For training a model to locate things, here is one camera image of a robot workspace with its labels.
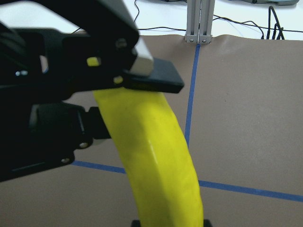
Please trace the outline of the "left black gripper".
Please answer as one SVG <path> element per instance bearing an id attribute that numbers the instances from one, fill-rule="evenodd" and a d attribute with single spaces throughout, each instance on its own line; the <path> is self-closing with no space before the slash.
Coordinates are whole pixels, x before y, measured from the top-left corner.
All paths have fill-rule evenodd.
<path id="1" fill-rule="evenodd" d="M 69 165 L 111 136 L 96 106 L 62 101 L 62 35 L 0 27 L 0 180 Z"/>

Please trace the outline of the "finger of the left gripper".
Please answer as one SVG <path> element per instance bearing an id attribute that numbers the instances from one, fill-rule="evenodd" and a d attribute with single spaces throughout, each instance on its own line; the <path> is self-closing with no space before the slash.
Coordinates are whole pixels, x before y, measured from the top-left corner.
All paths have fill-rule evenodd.
<path id="1" fill-rule="evenodd" d="M 83 34 L 43 31 L 49 60 L 42 99 L 108 88 L 178 93 L 184 82 L 175 66 L 148 56 L 120 0 L 42 0 L 40 4 L 84 29 Z"/>

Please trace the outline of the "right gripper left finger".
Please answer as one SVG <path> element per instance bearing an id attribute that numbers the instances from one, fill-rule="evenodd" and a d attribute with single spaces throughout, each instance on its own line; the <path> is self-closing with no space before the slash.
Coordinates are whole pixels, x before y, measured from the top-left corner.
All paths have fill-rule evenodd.
<path id="1" fill-rule="evenodd" d="M 140 220 L 133 220 L 131 222 L 131 227 L 141 227 Z"/>

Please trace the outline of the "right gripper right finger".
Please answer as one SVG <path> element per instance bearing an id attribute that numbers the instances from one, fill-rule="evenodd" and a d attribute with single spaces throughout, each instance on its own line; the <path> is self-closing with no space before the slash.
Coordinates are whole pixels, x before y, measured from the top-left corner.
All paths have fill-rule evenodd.
<path id="1" fill-rule="evenodd" d="M 210 220 L 204 219 L 204 225 L 203 225 L 203 227 L 212 227 L 212 224 L 211 224 Z"/>

